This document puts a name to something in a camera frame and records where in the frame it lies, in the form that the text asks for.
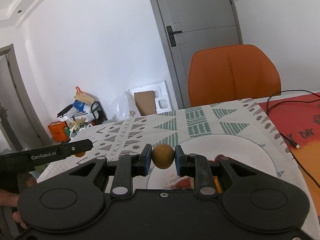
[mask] person's hand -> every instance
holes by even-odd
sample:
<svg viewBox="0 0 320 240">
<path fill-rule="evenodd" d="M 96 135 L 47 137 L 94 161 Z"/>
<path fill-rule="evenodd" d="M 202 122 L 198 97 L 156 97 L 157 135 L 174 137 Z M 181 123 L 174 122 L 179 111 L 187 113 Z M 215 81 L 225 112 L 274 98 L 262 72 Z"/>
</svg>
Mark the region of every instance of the person's hand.
<svg viewBox="0 0 320 240">
<path fill-rule="evenodd" d="M 36 179 L 30 175 L 29 178 L 26 181 L 26 186 L 31 187 L 32 185 L 36 184 L 37 181 Z M 18 199 L 19 195 L 15 193 L 10 193 L 7 192 L 3 189 L 0 189 L 0 206 L 8 206 L 8 207 L 17 207 L 18 205 Z M 22 221 L 19 212 L 14 212 L 13 213 L 13 219 L 17 222 L 20 223 L 20 225 L 27 229 L 27 226 L 25 223 Z"/>
</svg>

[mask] chair backrest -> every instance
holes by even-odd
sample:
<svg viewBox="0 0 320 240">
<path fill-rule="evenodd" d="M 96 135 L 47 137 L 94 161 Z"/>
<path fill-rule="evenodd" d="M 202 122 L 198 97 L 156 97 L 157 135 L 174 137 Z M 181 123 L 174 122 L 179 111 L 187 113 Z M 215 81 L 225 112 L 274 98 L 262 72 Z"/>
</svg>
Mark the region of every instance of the chair backrest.
<svg viewBox="0 0 320 240">
<path fill-rule="evenodd" d="M 192 107 L 269 97 L 280 90 L 276 67 L 253 45 L 205 49 L 191 60 L 188 94 Z"/>
</svg>

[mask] red and orange cloth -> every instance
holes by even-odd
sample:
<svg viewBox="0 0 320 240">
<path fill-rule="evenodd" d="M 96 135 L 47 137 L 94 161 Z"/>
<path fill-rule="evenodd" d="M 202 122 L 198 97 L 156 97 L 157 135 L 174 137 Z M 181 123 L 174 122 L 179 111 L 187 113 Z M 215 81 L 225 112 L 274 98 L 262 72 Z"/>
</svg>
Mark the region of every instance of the red and orange cloth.
<svg viewBox="0 0 320 240">
<path fill-rule="evenodd" d="M 320 98 L 312 94 L 280 99 L 270 101 L 268 108 L 270 109 L 273 105 L 282 101 L 313 101 L 317 99 Z M 259 105 L 264 111 L 267 110 L 267 103 L 260 103 Z M 269 118 L 279 132 L 300 145 L 300 148 L 297 149 L 287 143 L 301 165 L 320 183 L 320 101 L 314 103 L 283 103 L 271 109 Z M 320 216 L 320 189 L 302 169 L 300 170 L 308 185 L 317 215 Z"/>
</svg>

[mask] tablecloth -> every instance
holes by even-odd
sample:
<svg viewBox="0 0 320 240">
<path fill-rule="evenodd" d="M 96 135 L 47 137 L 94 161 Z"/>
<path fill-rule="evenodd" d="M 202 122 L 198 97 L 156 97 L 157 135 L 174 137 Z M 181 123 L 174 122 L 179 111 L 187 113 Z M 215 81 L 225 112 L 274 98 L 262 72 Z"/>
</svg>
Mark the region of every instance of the tablecloth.
<svg viewBox="0 0 320 240">
<path fill-rule="evenodd" d="M 166 143 L 175 147 L 200 136 L 217 134 L 246 138 L 264 149 L 274 164 L 278 178 L 300 187 L 308 195 L 311 207 L 302 229 L 314 239 L 320 239 L 316 211 L 297 163 L 274 124 L 251 98 L 87 128 L 73 141 L 88 138 L 93 142 L 93 149 L 82 158 L 71 156 L 51 163 L 39 177 L 38 182 L 97 156 L 105 156 L 108 161 L 114 161 L 122 155 L 140 153 L 146 143 L 153 146 Z M 147 180 L 147 177 L 136 177 L 133 179 L 133 186 L 146 188 Z"/>
</svg>

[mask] plate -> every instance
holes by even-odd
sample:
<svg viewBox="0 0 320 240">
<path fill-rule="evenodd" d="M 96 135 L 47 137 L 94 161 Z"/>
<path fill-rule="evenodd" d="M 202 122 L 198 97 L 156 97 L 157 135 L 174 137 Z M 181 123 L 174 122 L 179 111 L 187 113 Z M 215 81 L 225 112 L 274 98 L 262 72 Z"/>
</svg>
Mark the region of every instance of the plate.
<svg viewBox="0 0 320 240">
<path fill-rule="evenodd" d="M 205 156 L 208 160 L 214 160 L 217 155 L 223 154 L 276 177 L 276 168 L 268 153 L 260 145 L 246 138 L 228 134 L 214 134 L 197 137 L 180 143 L 180 145 L 185 154 L 197 153 Z M 165 189 L 174 176 L 177 176 L 174 162 L 166 170 L 154 167 L 149 176 L 147 188 Z"/>
</svg>

